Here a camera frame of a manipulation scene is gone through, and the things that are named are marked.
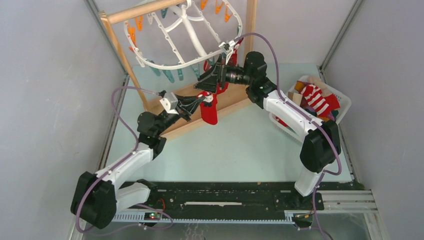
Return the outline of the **red Santa sock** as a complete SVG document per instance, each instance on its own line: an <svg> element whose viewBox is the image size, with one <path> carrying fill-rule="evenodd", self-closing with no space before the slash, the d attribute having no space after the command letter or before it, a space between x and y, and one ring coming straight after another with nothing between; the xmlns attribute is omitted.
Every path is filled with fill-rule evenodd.
<svg viewBox="0 0 424 240"><path fill-rule="evenodd" d="M243 40L244 40L244 38L242 37L233 46L233 53L230 56L228 63L227 63L229 66L237 66L237 64L238 64L238 49L239 49L240 45L242 44Z"/></svg>
<svg viewBox="0 0 424 240"><path fill-rule="evenodd" d="M223 92L227 85L226 72L226 63L220 58L214 66L208 70L207 75L202 80L202 89L214 94L220 94Z"/></svg>
<svg viewBox="0 0 424 240"><path fill-rule="evenodd" d="M218 123L218 100L216 99L216 95L214 93L202 91L197 97L204 97L204 100L199 105L201 119L209 125L216 125Z"/></svg>

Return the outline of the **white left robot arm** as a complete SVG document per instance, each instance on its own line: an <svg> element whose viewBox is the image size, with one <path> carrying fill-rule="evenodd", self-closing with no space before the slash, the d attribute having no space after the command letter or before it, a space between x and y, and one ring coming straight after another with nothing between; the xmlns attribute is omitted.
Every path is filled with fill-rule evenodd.
<svg viewBox="0 0 424 240"><path fill-rule="evenodd" d="M163 111L154 114L141 113L137 119L135 147L109 166L95 173L84 172L79 178L71 202L70 211L92 226L103 229L114 216L129 207L142 204L153 208L158 194L145 182L136 181L124 187L128 178L142 166L153 161L164 149L167 139L162 137L178 120L191 121L191 115L202 103L210 105L213 95L201 92L194 96L181 96L161 92Z"/></svg>

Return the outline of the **white oval clip hanger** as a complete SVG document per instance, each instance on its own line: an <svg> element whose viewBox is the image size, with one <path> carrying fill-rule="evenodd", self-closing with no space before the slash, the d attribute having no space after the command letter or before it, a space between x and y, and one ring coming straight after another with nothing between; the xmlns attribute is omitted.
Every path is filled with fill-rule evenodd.
<svg viewBox="0 0 424 240"><path fill-rule="evenodd" d="M177 48L181 58L183 58L185 62L199 58L201 53L203 53L203 55L209 55L212 52L219 51L221 50L219 44L222 42L235 41L239 38L237 37L238 30L240 30L238 29L237 18L232 16L228 22L225 22L225 5L222 7L219 14L215 14L215 3L211 6L208 6L205 0L193 0L193 3L195 3L202 12L202 15L209 22L215 34L218 34L220 40L219 42L216 41L214 34L210 32L204 21L187 21L191 26L181 22L175 29L168 33L168 36L171 38L175 48ZM186 8L183 15L176 15L177 11L180 14L182 13L180 8L168 9L165 18L162 18L161 10L155 13L165 28L174 24L179 17L183 17L184 15L184 17L189 16L194 18L200 16L193 5L190 8ZM137 30L134 18L127 23L129 26L125 25L123 22L123 30L127 29L128 33L131 34L135 47L139 49L139 54L145 59L160 66L169 67L179 65L180 60L175 54L175 48L173 50L170 46L164 36L163 30L158 27L158 23L153 18L149 19L148 16L143 15L142 31ZM134 54L129 40L128 43L130 51ZM219 55L225 56L222 51L204 61L212 61Z"/></svg>

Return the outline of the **pile of colourful socks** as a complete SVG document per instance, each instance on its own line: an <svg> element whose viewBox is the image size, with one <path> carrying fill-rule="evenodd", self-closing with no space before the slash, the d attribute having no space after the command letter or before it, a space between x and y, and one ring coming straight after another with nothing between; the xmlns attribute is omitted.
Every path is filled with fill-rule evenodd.
<svg viewBox="0 0 424 240"><path fill-rule="evenodd" d="M303 76L287 92L288 98L303 110L324 122L336 121L341 104L320 77Z"/></svg>

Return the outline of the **teal clothespin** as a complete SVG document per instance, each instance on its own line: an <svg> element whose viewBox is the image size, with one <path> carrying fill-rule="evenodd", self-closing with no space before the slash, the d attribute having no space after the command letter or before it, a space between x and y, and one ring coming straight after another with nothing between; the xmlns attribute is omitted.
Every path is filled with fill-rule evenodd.
<svg viewBox="0 0 424 240"><path fill-rule="evenodd" d="M177 75L178 75L178 79L180 81L184 80L184 73L183 73L183 68L181 67L181 62L178 63L178 69L177 69Z"/></svg>
<svg viewBox="0 0 424 240"><path fill-rule="evenodd" d="M168 12L168 8L163 8L163 9L161 9L161 10L160 10L161 17L162 17L163 19L166 17L167 12Z"/></svg>
<svg viewBox="0 0 424 240"><path fill-rule="evenodd" d="M162 72L171 83L175 82L175 78L171 70L163 69Z"/></svg>
<svg viewBox="0 0 424 240"><path fill-rule="evenodd" d="M200 78L201 72L200 72L200 65L198 63L192 64L190 66L191 70L195 74L196 79Z"/></svg>

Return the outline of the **orange clothespin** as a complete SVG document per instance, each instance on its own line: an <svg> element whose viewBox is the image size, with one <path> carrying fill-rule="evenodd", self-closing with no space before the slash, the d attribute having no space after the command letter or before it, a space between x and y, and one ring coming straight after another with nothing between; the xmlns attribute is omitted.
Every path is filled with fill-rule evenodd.
<svg viewBox="0 0 424 240"><path fill-rule="evenodd" d="M141 32L141 31L143 30L143 19L144 19L144 17L143 17L142 15L140 15L140 16L136 16L136 17L134 18L134 22L135 22L136 29L137 29L139 32Z"/></svg>
<svg viewBox="0 0 424 240"><path fill-rule="evenodd" d="M224 22L227 23L231 19L232 16L233 16L233 13L230 10L229 5L226 4L225 5L225 12L224 12Z"/></svg>
<svg viewBox="0 0 424 240"><path fill-rule="evenodd" d="M221 11L221 9L222 9L222 7L224 6L224 1L223 0L216 0L215 1L215 6L214 6L214 9L215 9L215 14L219 14L220 13L220 11Z"/></svg>

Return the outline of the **red white striped sock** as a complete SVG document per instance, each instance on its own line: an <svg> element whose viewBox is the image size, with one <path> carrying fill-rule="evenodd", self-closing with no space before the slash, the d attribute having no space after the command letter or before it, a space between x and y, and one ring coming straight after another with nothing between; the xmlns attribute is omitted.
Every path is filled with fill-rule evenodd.
<svg viewBox="0 0 424 240"><path fill-rule="evenodd" d="M307 104L315 110L318 117L327 117L332 111L341 108L338 98L330 93L325 95L321 88L314 84L306 85L300 94L305 98Z"/></svg>

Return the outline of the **white laundry basket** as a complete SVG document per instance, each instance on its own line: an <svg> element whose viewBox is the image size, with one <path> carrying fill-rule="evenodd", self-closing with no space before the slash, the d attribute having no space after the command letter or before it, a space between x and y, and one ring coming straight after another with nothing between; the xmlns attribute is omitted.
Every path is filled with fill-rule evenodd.
<svg viewBox="0 0 424 240"><path fill-rule="evenodd" d="M327 115L322 113L317 114L315 105L310 105L305 99L302 91L308 85L314 85L315 88L319 89L322 97L325 99L325 103L328 104L328 110L325 112ZM295 104L299 105L303 110L314 117L318 117L325 122L333 120L337 125L340 124L352 105L352 101L349 97L332 86L323 83L321 79L316 76L304 75L300 77L289 91L287 91L286 95L290 100L294 100Z"/></svg>

